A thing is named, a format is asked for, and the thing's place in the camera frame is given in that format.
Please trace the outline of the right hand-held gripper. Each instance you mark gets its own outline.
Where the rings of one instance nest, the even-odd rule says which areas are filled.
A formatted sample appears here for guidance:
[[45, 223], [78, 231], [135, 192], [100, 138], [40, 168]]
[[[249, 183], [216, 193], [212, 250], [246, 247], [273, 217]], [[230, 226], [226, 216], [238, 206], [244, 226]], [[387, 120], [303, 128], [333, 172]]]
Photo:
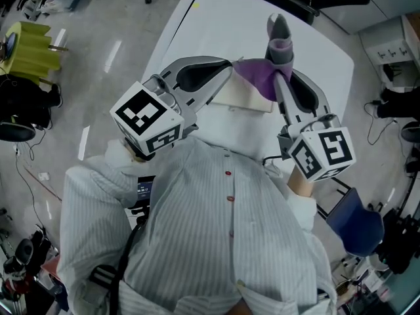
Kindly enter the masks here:
[[330, 179], [356, 163], [348, 129], [329, 114], [327, 98], [311, 78], [293, 70], [289, 82], [276, 72], [273, 85], [286, 122], [278, 135], [282, 159], [292, 159], [308, 182]]

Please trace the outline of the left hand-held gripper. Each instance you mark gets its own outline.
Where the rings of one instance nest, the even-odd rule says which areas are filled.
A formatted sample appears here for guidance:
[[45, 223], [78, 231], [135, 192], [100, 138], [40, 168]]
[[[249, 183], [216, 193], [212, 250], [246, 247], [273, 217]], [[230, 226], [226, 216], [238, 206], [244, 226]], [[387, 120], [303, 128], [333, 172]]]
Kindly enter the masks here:
[[[135, 154], [152, 159], [156, 152], [184, 138], [232, 74], [229, 60], [214, 56], [179, 58], [160, 75], [135, 82], [110, 110]], [[172, 89], [190, 93], [185, 101]]]

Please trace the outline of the purple and grey sock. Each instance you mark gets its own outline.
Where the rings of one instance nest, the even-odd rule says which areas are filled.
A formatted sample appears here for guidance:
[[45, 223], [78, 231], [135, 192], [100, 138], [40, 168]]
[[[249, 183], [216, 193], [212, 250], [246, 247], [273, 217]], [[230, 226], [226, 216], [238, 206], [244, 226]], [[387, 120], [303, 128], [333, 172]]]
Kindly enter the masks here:
[[270, 15], [266, 27], [269, 41], [265, 57], [241, 59], [233, 62], [232, 66], [236, 73], [252, 84], [265, 99], [275, 102], [275, 75], [281, 74], [286, 81], [292, 76], [293, 42], [283, 15]]

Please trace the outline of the person's right forearm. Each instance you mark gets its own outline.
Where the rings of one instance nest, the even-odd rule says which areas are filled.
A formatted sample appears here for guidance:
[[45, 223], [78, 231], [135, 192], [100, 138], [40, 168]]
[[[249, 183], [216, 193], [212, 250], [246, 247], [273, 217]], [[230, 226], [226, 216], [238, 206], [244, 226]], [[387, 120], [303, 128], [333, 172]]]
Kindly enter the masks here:
[[298, 167], [294, 166], [287, 182], [287, 203], [301, 228], [307, 232], [312, 231], [317, 214], [316, 200], [312, 195], [313, 189], [314, 184], [308, 182]]

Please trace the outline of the person's left forearm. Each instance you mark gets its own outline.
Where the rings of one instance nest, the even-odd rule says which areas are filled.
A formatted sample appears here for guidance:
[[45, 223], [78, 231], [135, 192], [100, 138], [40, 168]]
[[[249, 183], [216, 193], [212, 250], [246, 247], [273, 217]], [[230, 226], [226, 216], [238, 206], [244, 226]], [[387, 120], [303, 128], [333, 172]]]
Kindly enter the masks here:
[[156, 174], [154, 161], [136, 157], [122, 140], [111, 140], [105, 154], [66, 171], [63, 206], [83, 212], [132, 207], [137, 201], [138, 179]]

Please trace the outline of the white table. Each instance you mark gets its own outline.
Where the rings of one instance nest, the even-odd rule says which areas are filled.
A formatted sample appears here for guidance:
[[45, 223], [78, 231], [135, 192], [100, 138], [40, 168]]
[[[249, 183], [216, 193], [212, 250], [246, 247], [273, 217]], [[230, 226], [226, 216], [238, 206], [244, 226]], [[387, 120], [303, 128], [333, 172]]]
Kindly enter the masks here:
[[[199, 3], [199, 8], [195, 9], [194, 3]], [[278, 7], [263, 0], [180, 0], [143, 79], [188, 56], [260, 58], [268, 44], [267, 20], [278, 13]], [[351, 57], [312, 26], [292, 14], [284, 16], [292, 35], [294, 68], [323, 90], [331, 111], [342, 117], [354, 69]], [[197, 124], [196, 137], [252, 158], [280, 152], [277, 136], [284, 119], [277, 110], [261, 113], [210, 104], [198, 112]]]

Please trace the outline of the white drawer unit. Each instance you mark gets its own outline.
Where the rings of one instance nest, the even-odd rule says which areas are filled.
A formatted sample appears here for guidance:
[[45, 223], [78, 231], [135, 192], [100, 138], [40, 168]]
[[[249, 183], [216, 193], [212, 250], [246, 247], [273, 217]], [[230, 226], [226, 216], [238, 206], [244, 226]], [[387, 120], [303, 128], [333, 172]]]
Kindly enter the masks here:
[[420, 35], [407, 16], [366, 28], [360, 39], [385, 87], [402, 93], [420, 86]]

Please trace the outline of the black screen device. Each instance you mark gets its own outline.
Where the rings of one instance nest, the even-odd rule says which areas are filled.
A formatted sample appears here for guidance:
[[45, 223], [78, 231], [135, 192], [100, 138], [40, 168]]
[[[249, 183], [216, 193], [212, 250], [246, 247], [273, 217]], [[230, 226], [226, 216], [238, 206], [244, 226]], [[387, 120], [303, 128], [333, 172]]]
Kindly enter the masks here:
[[150, 214], [150, 197], [155, 176], [138, 177], [137, 201], [129, 208], [131, 216], [136, 218], [136, 223], [144, 225]]

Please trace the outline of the person's striped white shirt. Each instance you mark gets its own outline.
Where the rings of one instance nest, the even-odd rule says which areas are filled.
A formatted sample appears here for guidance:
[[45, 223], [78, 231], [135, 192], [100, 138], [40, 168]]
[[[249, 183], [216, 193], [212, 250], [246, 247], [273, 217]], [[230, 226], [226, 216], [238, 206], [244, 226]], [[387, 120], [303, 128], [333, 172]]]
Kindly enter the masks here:
[[[275, 167], [189, 137], [154, 159], [150, 214], [63, 206], [57, 273], [73, 315], [336, 315], [321, 241]], [[89, 280], [101, 264], [110, 289]]]

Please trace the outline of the blue chair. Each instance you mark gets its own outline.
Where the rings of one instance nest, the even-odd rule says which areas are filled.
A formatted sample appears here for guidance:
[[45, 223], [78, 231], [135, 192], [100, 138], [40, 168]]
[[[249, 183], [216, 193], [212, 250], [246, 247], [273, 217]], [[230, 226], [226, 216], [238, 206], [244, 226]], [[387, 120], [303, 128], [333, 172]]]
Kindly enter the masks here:
[[347, 191], [325, 221], [345, 251], [357, 257], [370, 256], [385, 236], [382, 216], [364, 207], [355, 188]]

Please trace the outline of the blue plate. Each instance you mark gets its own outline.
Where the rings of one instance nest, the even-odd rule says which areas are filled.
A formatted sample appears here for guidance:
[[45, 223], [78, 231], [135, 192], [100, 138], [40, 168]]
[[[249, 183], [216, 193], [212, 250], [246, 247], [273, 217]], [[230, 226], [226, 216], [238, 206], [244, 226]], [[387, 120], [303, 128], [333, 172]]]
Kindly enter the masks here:
[[1, 43], [1, 48], [3, 50], [3, 60], [7, 60], [11, 57], [14, 47], [17, 43], [17, 39], [17, 34], [12, 32], [10, 35], [6, 36], [4, 42]]

